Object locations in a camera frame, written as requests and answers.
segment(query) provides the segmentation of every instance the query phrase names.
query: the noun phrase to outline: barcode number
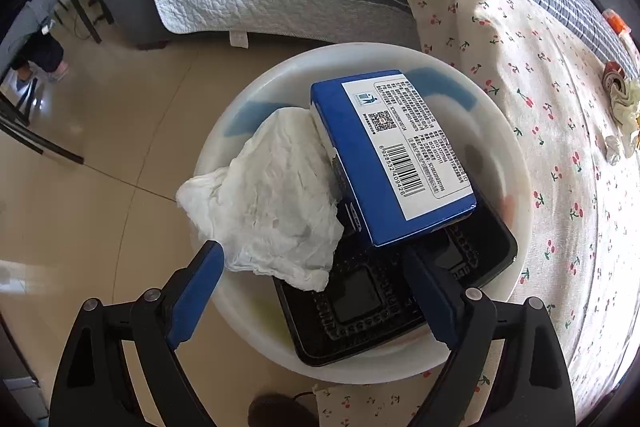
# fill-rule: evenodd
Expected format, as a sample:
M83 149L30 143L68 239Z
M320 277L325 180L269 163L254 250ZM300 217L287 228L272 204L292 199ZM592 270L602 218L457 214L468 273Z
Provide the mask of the barcode number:
M420 174L418 174L414 162L403 144L385 147L382 149L382 153L401 195L408 197L424 190Z

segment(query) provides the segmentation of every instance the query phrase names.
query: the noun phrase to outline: blue box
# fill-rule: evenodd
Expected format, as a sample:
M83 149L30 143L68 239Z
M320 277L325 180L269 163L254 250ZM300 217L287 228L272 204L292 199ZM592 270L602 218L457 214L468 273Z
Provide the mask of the blue box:
M365 247L432 232L476 207L449 141L400 71L317 82L311 110Z

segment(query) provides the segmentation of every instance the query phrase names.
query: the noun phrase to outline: beige floor tile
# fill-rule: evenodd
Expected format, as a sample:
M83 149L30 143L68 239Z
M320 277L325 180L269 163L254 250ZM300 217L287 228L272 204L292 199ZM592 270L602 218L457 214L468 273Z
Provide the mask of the beige floor tile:
M251 81L320 42L277 36L250 36L248 49L233 48L226 35L209 38L156 132L139 187L175 199L193 175L200 149L226 106Z
M100 22L103 40L96 44L76 38L73 16L60 15L66 28L55 26L52 34L71 69L55 84L44 82L33 129L84 155L88 165L135 184L156 128L198 54L198 39L140 51L116 25ZM80 21L75 32L87 35Z
M48 398L82 302L111 302L134 189L86 166L34 156L35 169L31 159L25 165L29 188L21 190L26 215L17 214L24 218L14 219L0 251L0 266L20 286L0 286L0 312Z
M190 228L182 211L173 201L137 189L120 250L114 301L136 299L149 287L161 287L192 256ZM148 421L159 423L133 346L126 346L126 353L143 412ZM221 427L244 427L247 408L257 394L292 395L314 384L265 359L229 328L211 303L193 338L177 354L198 397Z

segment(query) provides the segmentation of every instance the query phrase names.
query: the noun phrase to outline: silver bolt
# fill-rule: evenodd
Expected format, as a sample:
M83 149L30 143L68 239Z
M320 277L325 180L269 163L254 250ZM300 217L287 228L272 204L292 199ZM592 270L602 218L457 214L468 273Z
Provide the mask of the silver bolt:
M545 306L545 303L537 297L529 297L529 306L535 310L541 310Z
M87 299L84 301L82 308L84 311L90 312L98 307L98 299Z
M478 288L467 288L465 291L467 299L479 301L482 298L482 292Z
M145 292L145 301L153 302L160 298L160 290L158 288L149 288Z

